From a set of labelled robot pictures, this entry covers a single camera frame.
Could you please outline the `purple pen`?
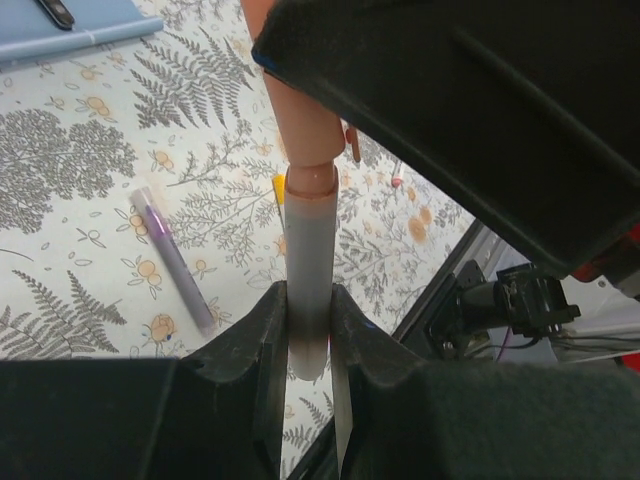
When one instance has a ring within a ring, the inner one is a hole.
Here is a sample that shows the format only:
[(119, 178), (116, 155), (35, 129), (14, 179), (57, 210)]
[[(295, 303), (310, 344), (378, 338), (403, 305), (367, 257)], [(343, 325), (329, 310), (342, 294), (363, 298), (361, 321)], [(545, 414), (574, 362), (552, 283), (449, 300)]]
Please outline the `purple pen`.
[(214, 320), (190, 270), (180, 253), (169, 226), (148, 187), (135, 190), (131, 202), (143, 219), (151, 240), (164, 262), (191, 318), (200, 334), (212, 334)]

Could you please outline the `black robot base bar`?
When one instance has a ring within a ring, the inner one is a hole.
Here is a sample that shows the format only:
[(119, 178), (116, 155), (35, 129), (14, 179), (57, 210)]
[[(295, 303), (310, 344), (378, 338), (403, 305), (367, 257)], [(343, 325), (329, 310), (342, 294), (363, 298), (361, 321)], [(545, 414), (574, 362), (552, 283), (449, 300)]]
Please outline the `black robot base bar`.
[(453, 248), (392, 338), (424, 359), (457, 360), (463, 355), (459, 296), (489, 280), (507, 244), (480, 221)]

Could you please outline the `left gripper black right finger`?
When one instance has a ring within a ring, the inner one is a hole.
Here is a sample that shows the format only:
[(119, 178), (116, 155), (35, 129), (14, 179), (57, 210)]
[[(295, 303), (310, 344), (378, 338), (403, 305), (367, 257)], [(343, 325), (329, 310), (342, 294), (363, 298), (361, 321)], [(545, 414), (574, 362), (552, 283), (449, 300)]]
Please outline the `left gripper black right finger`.
[(635, 479), (639, 377), (618, 367), (426, 360), (331, 300), (343, 479)]

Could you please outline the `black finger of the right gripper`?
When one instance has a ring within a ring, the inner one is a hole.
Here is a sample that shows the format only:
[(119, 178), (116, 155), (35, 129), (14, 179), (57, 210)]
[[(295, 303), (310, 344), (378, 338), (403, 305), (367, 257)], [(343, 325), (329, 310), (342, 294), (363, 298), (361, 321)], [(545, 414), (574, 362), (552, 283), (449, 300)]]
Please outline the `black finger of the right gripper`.
[(279, 1), (253, 57), (553, 274), (639, 221), (635, 1)]

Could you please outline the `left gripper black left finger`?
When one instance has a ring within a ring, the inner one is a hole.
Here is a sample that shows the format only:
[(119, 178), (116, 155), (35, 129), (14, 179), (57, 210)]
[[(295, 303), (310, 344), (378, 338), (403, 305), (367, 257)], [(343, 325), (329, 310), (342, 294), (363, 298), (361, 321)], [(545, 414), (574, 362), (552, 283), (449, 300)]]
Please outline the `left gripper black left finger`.
[(5, 361), (5, 479), (275, 479), (286, 285), (183, 359)]

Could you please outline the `orange pen cap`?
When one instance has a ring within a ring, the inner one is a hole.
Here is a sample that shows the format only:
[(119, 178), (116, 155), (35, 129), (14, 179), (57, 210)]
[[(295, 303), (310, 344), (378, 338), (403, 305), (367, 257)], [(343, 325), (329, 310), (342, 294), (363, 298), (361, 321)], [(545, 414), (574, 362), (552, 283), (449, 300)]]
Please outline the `orange pen cap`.
[(264, 82), (292, 171), (334, 171), (346, 147), (341, 119), (267, 72)]

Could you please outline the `white pen with pink cap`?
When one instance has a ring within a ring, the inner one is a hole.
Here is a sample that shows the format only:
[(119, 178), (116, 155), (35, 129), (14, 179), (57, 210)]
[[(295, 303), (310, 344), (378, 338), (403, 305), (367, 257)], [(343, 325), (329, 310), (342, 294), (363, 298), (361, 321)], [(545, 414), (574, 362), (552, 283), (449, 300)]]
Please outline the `white pen with pink cap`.
[(403, 184), (404, 175), (404, 163), (401, 160), (397, 160), (394, 165), (394, 169), (391, 177), (391, 186), (393, 188), (399, 188)]

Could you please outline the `grey marker with red tip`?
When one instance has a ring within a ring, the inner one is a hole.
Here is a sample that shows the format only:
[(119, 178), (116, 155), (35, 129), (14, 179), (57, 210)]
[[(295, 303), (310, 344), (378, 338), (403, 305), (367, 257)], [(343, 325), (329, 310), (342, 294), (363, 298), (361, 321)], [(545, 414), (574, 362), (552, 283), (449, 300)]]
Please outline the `grey marker with red tip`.
[(339, 181), (333, 163), (290, 166), (285, 181), (286, 295), (289, 361), (314, 380), (325, 369)]

